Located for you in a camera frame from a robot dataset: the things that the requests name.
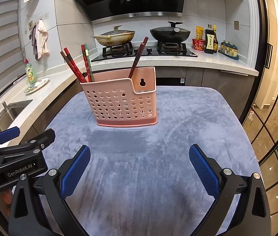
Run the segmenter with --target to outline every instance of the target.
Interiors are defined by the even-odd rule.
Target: stove burner
[[[186,55],[187,48],[185,43],[165,43],[158,42],[157,51],[159,54],[169,54],[169,55]]]
[[[103,58],[107,58],[108,56],[118,57],[118,56],[129,56],[132,55],[133,47],[132,43],[126,43],[119,46],[109,46],[103,48],[102,55]]]

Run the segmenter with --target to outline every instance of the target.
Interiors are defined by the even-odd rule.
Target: plate
[[[33,93],[34,91],[39,90],[41,87],[43,87],[45,84],[47,84],[49,80],[49,77],[43,78],[38,80],[36,83],[30,85],[26,90],[25,90],[25,94],[30,94]]]

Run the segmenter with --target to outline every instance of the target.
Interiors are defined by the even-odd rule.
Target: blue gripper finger
[[[16,137],[20,136],[20,129],[18,127],[13,127],[5,131],[0,132],[0,145],[4,144]]]

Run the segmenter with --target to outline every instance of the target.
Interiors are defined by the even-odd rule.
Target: gas stove
[[[132,43],[121,46],[105,47],[102,54],[94,58],[91,62],[120,57],[135,57],[139,47],[133,47]],[[185,43],[161,43],[154,46],[146,46],[142,56],[188,56],[197,57],[197,55],[186,48]]]

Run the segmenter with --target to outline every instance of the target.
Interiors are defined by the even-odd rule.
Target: stainless steel sink
[[[32,100],[20,101],[16,103],[10,103],[7,105],[7,111],[4,110],[0,113],[0,131],[4,131],[9,128],[16,117],[27,107]]]

